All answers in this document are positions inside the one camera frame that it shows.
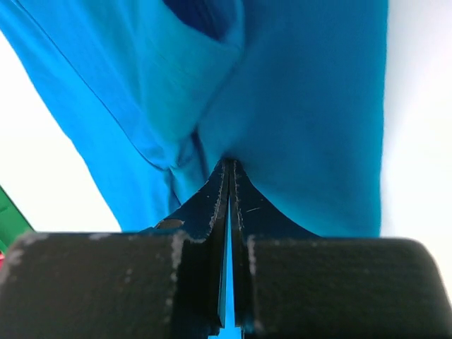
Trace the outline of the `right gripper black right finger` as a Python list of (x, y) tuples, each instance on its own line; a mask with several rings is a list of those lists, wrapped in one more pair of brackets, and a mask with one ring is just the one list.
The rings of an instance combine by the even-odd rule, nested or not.
[(324, 238), (230, 162), (235, 325), (244, 338), (450, 338), (451, 305), (411, 239)]

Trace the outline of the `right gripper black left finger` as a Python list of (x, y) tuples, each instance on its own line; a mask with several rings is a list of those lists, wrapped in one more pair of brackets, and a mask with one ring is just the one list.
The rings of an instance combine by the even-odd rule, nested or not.
[(230, 164), (137, 233), (27, 233), (1, 269), (2, 338), (207, 338), (225, 325)]

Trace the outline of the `blue t shirt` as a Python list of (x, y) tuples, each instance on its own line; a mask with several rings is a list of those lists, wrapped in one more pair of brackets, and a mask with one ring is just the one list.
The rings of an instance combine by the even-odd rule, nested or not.
[(223, 160), (324, 238), (377, 238), (387, 1), (2, 1), (1, 31), (121, 232)]

